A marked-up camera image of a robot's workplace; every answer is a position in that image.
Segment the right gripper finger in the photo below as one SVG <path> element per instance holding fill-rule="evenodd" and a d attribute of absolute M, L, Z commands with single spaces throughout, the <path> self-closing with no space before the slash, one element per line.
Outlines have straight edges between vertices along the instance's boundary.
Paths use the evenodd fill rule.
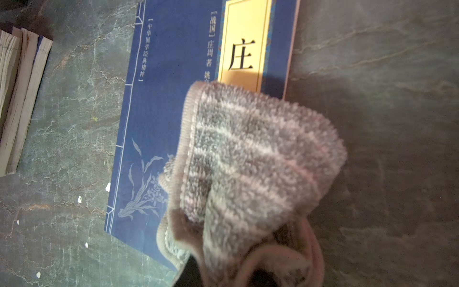
<path fill-rule="evenodd" d="M 178 272 L 172 287 L 203 287 L 199 265 L 192 255 Z"/>

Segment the grey striped wiping cloth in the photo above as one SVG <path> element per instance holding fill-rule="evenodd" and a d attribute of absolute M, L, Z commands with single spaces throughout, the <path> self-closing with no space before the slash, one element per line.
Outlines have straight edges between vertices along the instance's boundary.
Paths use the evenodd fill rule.
<path fill-rule="evenodd" d="M 159 249 L 178 272 L 192 255 L 204 287 L 320 287 L 325 262 L 308 215 L 346 160 L 322 114 L 197 81 L 158 179 L 169 197 Z"/>

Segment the navy book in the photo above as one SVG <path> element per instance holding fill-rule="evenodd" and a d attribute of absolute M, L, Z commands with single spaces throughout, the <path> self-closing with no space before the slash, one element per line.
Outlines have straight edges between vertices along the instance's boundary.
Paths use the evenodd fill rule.
<path fill-rule="evenodd" d="M 105 231 L 172 268 L 156 234 L 186 94 L 218 81 L 282 99 L 299 1 L 142 1 L 128 65 Z"/>
<path fill-rule="evenodd" d="M 1 24 L 1 176 L 16 173 L 53 41 Z"/>

